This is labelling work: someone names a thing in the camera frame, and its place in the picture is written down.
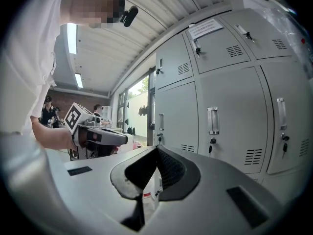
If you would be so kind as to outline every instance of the window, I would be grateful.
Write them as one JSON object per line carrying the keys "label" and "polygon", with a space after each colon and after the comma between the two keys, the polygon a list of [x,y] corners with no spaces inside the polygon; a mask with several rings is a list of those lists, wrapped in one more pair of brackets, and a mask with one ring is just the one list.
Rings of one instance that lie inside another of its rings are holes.
{"label": "window", "polygon": [[117,122],[123,122],[124,107],[118,108]]}
{"label": "window", "polygon": [[134,146],[153,145],[155,67],[118,97],[117,127],[133,135]]}
{"label": "window", "polygon": [[147,146],[148,82],[149,76],[144,77],[127,94],[125,131],[133,135],[134,147],[138,148]]}
{"label": "window", "polygon": [[118,98],[118,105],[119,106],[124,103],[124,97],[125,97],[125,92],[123,94],[121,94]]}
{"label": "window", "polygon": [[125,92],[118,97],[118,109],[117,109],[117,127],[124,129],[124,108],[125,108]]}

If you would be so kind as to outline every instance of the white cabinet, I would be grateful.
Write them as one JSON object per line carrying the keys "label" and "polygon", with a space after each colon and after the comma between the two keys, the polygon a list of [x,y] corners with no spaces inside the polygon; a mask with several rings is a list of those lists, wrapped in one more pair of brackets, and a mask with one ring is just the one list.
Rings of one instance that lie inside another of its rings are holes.
{"label": "white cabinet", "polygon": [[225,27],[197,39],[197,44],[201,46],[199,57],[189,32],[186,35],[193,47],[199,73],[250,61],[244,48]]}
{"label": "white cabinet", "polygon": [[163,145],[198,152],[198,107],[194,82],[156,92],[155,133],[163,134]]}
{"label": "white cabinet", "polygon": [[[244,39],[256,59],[292,56],[292,50],[285,37],[252,9],[245,9],[221,16]],[[253,41],[247,39],[249,32]]]}
{"label": "white cabinet", "polygon": [[[313,100],[309,82],[298,63],[268,63],[261,67],[268,82],[275,119],[268,173],[276,173],[308,159],[312,150]],[[289,140],[281,138],[283,133]]]}
{"label": "white cabinet", "polygon": [[172,37],[156,51],[156,89],[192,77],[190,59],[182,34]]}
{"label": "white cabinet", "polygon": [[[268,119],[263,89],[254,67],[204,77],[200,80],[207,114],[205,155],[223,160],[244,173],[260,172],[268,135]],[[210,122],[218,121],[211,129]]]}

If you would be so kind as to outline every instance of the black rectangular panel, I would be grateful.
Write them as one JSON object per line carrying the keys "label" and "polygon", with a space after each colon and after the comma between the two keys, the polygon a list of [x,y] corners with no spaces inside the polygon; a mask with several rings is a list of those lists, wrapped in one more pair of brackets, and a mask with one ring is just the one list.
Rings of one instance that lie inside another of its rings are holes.
{"label": "black rectangular panel", "polygon": [[245,216],[251,228],[255,228],[267,221],[268,217],[264,215],[240,187],[234,187],[226,191]]}
{"label": "black rectangular panel", "polygon": [[68,170],[67,172],[69,173],[70,176],[75,176],[78,174],[82,174],[88,171],[91,171],[92,169],[88,166],[85,167],[81,167],[81,168],[76,168],[76,169],[72,169],[72,170]]}

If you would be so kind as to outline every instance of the plastic sheet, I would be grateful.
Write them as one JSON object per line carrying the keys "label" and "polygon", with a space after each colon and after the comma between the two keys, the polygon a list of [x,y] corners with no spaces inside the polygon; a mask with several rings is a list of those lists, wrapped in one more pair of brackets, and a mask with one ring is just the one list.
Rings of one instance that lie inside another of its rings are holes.
{"label": "plastic sheet", "polygon": [[286,38],[297,55],[307,78],[313,78],[313,49],[306,30],[286,11],[276,8],[254,9]]}

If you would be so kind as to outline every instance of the hand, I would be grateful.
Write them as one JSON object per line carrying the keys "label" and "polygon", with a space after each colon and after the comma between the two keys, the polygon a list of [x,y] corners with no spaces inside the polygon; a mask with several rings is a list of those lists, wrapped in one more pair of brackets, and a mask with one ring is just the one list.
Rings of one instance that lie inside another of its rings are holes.
{"label": "hand", "polygon": [[[87,132],[88,131],[85,128],[80,128],[79,129],[78,142],[79,142],[79,144],[80,144],[80,146],[82,148],[85,148],[86,145],[87,145]],[[97,134],[96,133],[94,133],[92,137],[93,137],[94,140],[97,140]],[[118,147],[120,147],[120,145],[114,146],[113,150],[112,150],[112,153],[113,152],[117,152],[118,151]]]}

